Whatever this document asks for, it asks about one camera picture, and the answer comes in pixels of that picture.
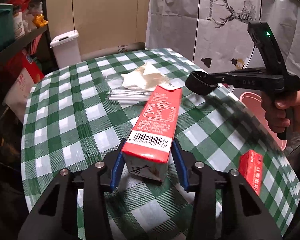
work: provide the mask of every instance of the metal bolt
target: metal bolt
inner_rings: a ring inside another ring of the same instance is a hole
[[[231,173],[231,175],[233,175],[233,176],[238,176],[238,175],[239,175],[239,171],[236,170],[236,169],[231,170],[230,173]]]
[[[102,168],[103,166],[105,166],[105,164],[103,162],[96,162],[96,164],[94,166],[96,168]]]
[[[203,163],[203,162],[196,162],[194,165],[195,165],[197,168],[199,168],[199,169],[201,169],[201,168],[204,167],[204,163]]]
[[[66,176],[68,173],[69,173],[69,170],[68,170],[68,169],[62,169],[62,170],[60,171],[60,174],[61,174],[62,176]]]

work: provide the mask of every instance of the red box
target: red box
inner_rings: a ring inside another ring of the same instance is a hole
[[[163,181],[181,95],[182,89],[156,87],[122,148],[129,173]]]
[[[254,150],[249,150],[240,157],[239,172],[245,177],[257,195],[260,194],[262,164],[263,156]]]

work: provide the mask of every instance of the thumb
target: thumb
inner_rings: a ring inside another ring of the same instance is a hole
[[[274,101],[275,106],[280,110],[288,109],[289,107],[300,106],[300,91],[291,92],[283,97],[279,97]]]

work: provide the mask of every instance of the pink plastic tub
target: pink plastic tub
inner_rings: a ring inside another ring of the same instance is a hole
[[[240,101],[258,118],[259,122],[269,131],[273,139],[277,142],[279,148],[283,151],[287,146],[287,141],[282,141],[277,134],[268,127],[268,121],[265,119],[266,111],[261,107],[261,97],[255,93],[245,92],[240,96]]]

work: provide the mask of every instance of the green and white tablecloth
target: green and white tablecloth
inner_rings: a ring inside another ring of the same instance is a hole
[[[116,80],[150,62],[171,83],[183,87],[175,137],[197,160],[219,171],[238,168],[249,149],[264,155],[260,198],[285,233],[300,199],[300,182],[287,159],[257,119],[225,87],[206,97],[184,87],[199,68],[171,49],[125,52],[84,61],[48,74],[27,101],[22,136],[21,171],[29,210],[55,174],[67,167],[86,169],[127,138],[144,102],[106,100]],[[217,194],[217,215],[221,197]],[[173,159],[161,186],[123,171],[119,187],[106,193],[114,239],[185,239],[194,193],[178,182]],[[84,239],[83,190],[78,194],[78,233]]]

